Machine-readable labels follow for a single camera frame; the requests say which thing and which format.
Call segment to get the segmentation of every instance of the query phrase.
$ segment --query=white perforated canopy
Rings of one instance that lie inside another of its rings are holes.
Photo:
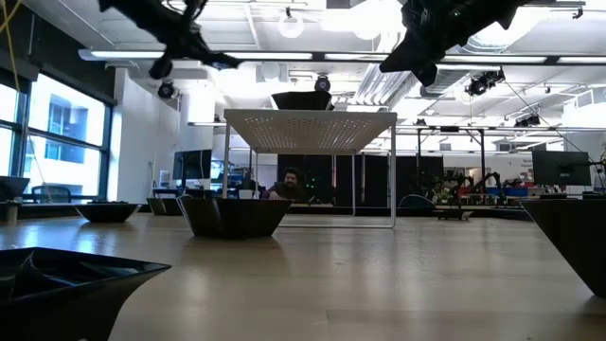
[[[352,154],[396,124],[396,113],[227,109],[224,117],[257,153]]]

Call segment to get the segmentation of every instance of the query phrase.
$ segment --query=man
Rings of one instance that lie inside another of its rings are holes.
[[[263,193],[263,199],[270,200],[303,200],[305,192],[298,185],[298,173],[295,169],[287,169],[284,182],[279,182]]]

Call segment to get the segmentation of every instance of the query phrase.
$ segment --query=monitor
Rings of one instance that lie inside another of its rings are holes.
[[[28,184],[28,178],[0,176],[0,203],[22,196]]]
[[[591,186],[589,154],[532,152],[535,185]]]
[[[175,153],[172,179],[182,180],[184,170],[186,180],[210,179],[211,154],[212,150]]]

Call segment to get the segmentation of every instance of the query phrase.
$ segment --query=office chair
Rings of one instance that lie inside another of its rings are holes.
[[[48,194],[52,198],[52,203],[70,203],[72,202],[72,193],[69,188],[61,186],[36,186],[31,188],[34,204],[50,204]]]

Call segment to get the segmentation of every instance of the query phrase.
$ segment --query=table surface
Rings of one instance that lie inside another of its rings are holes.
[[[347,217],[290,222],[366,223]],[[111,340],[603,341],[596,299],[533,223],[436,218],[394,230],[279,228],[193,239],[183,217],[0,226],[0,247],[172,264],[126,301]]]

